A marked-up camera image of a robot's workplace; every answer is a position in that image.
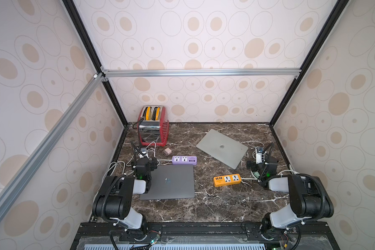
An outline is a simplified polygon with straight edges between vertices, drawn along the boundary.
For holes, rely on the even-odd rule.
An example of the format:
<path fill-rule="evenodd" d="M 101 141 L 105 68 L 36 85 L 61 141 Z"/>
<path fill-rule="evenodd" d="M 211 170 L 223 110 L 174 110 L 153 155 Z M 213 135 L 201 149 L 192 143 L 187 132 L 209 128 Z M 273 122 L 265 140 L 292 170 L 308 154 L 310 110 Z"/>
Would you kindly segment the pink charger adapter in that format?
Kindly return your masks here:
<path fill-rule="evenodd" d="M 171 155 L 172 150 L 171 150 L 170 148 L 166 148 L 166 149 L 163 150 L 163 152 L 164 152 L 164 154 L 165 154 L 166 156 L 169 156 L 169 155 Z"/>

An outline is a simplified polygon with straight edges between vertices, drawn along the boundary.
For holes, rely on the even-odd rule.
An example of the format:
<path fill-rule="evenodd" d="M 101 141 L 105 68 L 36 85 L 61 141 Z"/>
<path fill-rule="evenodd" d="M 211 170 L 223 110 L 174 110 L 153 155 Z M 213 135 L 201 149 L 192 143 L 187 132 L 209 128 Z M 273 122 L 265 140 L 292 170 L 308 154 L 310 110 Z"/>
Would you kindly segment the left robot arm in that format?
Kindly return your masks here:
<path fill-rule="evenodd" d="M 158 166 L 157 158 L 143 157 L 135 161 L 134 175 L 107 176 L 94 199 L 92 215 L 143 237 L 148 232 L 144 215 L 132 208 L 135 194 L 147 194 L 151 188 L 151 172 Z"/>

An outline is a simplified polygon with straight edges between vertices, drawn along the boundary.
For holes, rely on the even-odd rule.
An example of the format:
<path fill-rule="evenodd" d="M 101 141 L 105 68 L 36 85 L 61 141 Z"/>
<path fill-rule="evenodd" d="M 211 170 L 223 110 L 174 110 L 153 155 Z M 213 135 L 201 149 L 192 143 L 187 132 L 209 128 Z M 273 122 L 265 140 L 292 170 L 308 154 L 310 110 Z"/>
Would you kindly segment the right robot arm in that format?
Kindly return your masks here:
<path fill-rule="evenodd" d="M 256 160 L 246 162 L 247 169 L 261 187 L 289 195 L 285 207 L 267 213 L 262 219 L 259 230 L 266 240 L 273 240 L 292 228 L 299 231 L 300 225 L 330 218 L 334 214 L 334 205 L 320 178 L 301 173 L 278 175 L 277 163 L 272 156 L 260 163 Z"/>

